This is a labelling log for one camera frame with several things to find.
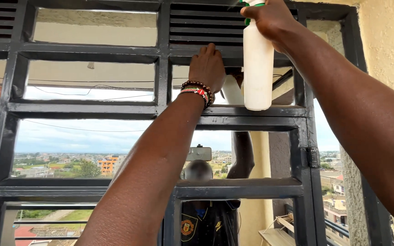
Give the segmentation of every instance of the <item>phone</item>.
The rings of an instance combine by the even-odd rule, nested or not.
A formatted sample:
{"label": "phone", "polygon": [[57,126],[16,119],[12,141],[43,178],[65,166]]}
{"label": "phone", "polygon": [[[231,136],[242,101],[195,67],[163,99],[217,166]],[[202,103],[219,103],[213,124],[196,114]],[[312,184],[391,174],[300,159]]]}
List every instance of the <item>phone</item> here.
{"label": "phone", "polygon": [[193,160],[212,160],[212,149],[210,147],[203,147],[202,145],[197,145],[197,147],[190,147],[187,161]]}

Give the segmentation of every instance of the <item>black metal window frame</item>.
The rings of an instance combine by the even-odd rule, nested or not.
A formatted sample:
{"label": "black metal window frame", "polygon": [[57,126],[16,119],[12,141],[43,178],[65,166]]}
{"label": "black metal window frame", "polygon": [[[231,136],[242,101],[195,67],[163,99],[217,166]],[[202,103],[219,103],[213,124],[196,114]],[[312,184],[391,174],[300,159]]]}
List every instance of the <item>black metal window frame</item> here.
{"label": "black metal window frame", "polygon": [[[296,19],[340,21],[346,57],[366,71],[355,7],[325,3],[286,2]],[[96,202],[105,193],[109,179],[16,179],[10,177],[14,144],[20,119],[120,119],[152,120],[171,101],[172,65],[189,65],[197,45],[170,42],[170,12],[175,5],[230,6],[230,0],[18,0],[0,3],[16,9],[8,40],[0,40],[0,59],[7,59],[0,97],[0,235],[10,201]],[[38,8],[74,10],[151,11],[158,15],[155,47],[57,44],[32,42]],[[225,66],[243,63],[241,46],[218,46]],[[88,61],[155,64],[153,102],[102,102],[77,100],[27,100],[22,95],[30,60]],[[284,55],[275,53],[275,67],[293,66]],[[326,245],[321,197],[320,171],[309,165],[308,151],[317,147],[313,93],[293,69],[295,106],[248,111],[243,107],[212,106],[199,120],[198,130],[286,131],[290,137],[292,177],[283,179],[212,180],[199,187],[180,180],[174,188],[159,233],[158,244],[180,245],[180,204],[195,199],[277,199],[292,198],[297,245]],[[389,214],[365,179],[363,193],[371,245],[391,245]]]}

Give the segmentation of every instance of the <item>black jersey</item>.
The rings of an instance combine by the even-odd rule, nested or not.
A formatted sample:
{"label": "black jersey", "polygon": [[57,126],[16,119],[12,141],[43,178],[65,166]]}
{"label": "black jersey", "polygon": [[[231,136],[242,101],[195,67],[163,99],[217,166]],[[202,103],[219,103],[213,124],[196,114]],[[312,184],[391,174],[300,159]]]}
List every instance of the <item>black jersey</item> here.
{"label": "black jersey", "polygon": [[207,201],[198,214],[192,201],[182,204],[182,246],[238,246],[239,200]]}

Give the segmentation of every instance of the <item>green spray nozzle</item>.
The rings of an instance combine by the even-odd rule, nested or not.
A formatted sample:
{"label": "green spray nozzle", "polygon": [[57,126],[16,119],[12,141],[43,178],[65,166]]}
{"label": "green spray nozzle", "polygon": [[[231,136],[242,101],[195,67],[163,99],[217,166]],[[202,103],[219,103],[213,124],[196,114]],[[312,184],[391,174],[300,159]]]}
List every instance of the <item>green spray nozzle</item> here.
{"label": "green spray nozzle", "polygon": [[[258,3],[258,4],[255,4],[254,6],[259,7],[259,6],[264,6],[264,5],[265,5],[265,3]],[[245,24],[246,24],[246,26],[248,26],[250,24],[249,18],[246,18]]]}

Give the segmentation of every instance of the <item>red roof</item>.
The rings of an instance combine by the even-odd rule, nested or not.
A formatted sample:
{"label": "red roof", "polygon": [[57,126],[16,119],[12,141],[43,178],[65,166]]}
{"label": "red roof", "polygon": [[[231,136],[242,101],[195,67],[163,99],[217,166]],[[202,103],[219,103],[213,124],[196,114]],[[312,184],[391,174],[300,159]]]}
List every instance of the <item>red roof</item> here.
{"label": "red roof", "polygon": [[[15,237],[35,237],[36,234],[30,232],[33,229],[32,226],[20,226],[14,230]],[[29,246],[33,240],[15,240],[14,243],[16,246]]]}

